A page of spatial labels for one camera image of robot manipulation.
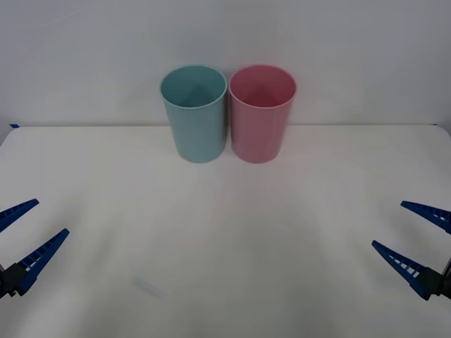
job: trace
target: white wall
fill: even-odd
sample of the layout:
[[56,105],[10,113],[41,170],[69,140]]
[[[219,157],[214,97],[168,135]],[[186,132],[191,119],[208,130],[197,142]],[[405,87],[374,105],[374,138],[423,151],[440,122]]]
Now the white wall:
[[293,123],[441,123],[450,14],[450,0],[2,1],[0,116],[165,123],[171,68],[274,63],[301,84]]

